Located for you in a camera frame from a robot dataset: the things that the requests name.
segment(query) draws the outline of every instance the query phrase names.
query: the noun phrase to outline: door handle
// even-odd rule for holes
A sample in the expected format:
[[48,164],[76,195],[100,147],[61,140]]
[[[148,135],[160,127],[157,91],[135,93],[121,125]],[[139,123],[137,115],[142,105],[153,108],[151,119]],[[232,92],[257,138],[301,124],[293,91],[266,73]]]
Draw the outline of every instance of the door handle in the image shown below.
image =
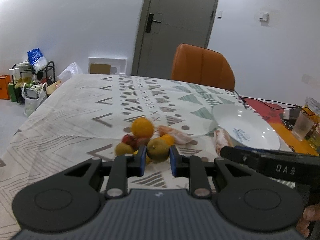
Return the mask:
[[153,17],[154,17],[154,14],[153,13],[149,13],[148,21],[147,21],[147,27],[146,27],[146,33],[150,33],[152,22],[161,23],[160,21],[154,20]]

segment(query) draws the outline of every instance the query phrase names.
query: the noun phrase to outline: orange box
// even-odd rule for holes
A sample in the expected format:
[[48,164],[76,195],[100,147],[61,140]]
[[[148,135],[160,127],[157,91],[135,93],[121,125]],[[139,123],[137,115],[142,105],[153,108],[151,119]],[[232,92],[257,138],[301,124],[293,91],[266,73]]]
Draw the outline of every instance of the orange box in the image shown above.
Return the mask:
[[0,76],[0,99],[10,99],[8,90],[10,81],[9,75]]

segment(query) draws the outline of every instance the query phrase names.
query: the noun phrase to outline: orange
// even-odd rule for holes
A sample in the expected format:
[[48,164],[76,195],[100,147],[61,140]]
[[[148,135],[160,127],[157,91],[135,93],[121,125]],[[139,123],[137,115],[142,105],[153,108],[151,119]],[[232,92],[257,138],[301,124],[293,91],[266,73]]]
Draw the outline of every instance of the orange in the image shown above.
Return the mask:
[[150,139],[153,135],[153,131],[152,123],[144,117],[134,120],[131,126],[131,132],[136,138]]
[[169,145],[169,146],[174,145],[175,138],[170,134],[165,134],[159,138],[164,140],[167,143],[167,145]]
[[149,162],[151,162],[151,159],[148,157],[148,155],[146,155],[146,164],[148,164]]

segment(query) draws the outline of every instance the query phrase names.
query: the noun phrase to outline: blue logo on bowl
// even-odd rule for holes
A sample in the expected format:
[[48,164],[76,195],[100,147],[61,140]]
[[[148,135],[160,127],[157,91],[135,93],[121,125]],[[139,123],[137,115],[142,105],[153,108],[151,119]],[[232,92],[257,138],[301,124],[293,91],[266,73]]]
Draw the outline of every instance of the blue logo on bowl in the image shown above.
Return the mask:
[[240,142],[250,141],[250,139],[251,139],[249,134],[247,134],[245,131],[243,131],[241,129],[233,128],[233,132],[236,135],[238,141],[240,141]]

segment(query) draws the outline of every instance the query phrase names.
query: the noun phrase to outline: chair backrest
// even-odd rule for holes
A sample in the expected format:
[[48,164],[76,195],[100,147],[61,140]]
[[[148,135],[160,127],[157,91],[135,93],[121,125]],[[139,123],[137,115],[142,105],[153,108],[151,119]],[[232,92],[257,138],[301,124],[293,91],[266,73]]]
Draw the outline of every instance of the chair backrest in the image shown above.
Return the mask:
[[233,71],[222,54],[188,44],[180,44],[176,50],[171,79],[227,90],[235,88]]

